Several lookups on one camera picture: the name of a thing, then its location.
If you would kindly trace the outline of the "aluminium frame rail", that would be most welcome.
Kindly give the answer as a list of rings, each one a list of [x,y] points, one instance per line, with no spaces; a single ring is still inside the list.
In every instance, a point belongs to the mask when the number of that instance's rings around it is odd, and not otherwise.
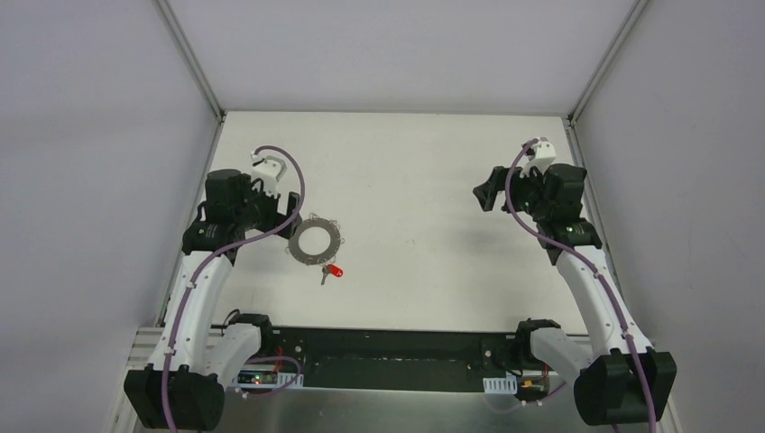
[[[126,362],[128,368],[141,368],[147,364],[155,346],[160,342],[162,331],[162,327],[140,327],[138,329]],[[211,351],[222,339],[223,330],[216,327],[212,328],[207,336],[205,352]]]

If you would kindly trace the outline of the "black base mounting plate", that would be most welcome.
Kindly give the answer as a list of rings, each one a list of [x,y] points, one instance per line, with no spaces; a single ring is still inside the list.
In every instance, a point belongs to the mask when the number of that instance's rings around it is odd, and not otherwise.
[[[300,373],[306,388],[480,392],[484,380],[547,376],[514,333],[275,327],[245,369]]]

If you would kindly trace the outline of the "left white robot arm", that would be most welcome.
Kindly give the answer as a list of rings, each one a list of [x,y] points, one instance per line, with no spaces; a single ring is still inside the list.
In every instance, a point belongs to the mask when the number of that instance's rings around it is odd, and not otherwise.
[[[145,367],[124,379],[124,393],[145,428],[213,430],[223,415],[226,389],[243,367],[291,360],[275,353],[265,315],[235,314],[222,339],[207,345],[238,250],[272,235],[290,238],[301,221],[303,193],[291,192],[282,214],[278,186],[276,175],[234,169],[207,175],[205,196],[183,234],[181,265],[159,341]]]

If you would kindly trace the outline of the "metal key ring disc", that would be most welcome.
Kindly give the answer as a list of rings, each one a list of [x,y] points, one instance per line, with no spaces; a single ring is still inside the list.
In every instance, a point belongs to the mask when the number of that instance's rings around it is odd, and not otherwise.
[[[312,266],[332,263],[345,238],[334,219],[310,214],[295,230],[286,252],[299,263]]]

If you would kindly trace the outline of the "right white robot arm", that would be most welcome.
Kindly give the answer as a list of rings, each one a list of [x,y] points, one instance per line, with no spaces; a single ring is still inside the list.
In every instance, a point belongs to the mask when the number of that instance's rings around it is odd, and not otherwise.
[[[517,373],[546,367],[574,393],[589,426],[646,424],[657,431],[677,376],[669,352],[641,332],[615,289],[603,243],[582,215],[587,172],[555,163],[545,170],[496,166],[473,194],[484,212],[503,197],[502,211],[534,236],[571,291],[584,320],[584,349],[552,319],[519,323],[498,365]]]

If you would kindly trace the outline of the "red tagged key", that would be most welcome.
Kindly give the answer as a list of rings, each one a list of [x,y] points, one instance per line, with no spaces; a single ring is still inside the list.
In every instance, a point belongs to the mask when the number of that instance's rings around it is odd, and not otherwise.
[[[344,271],[333,263],[324,264],[321,268],[322,277],[320,284],[325,285],[327,278],[333,276],[335,278],[341,278],[344,275]]]

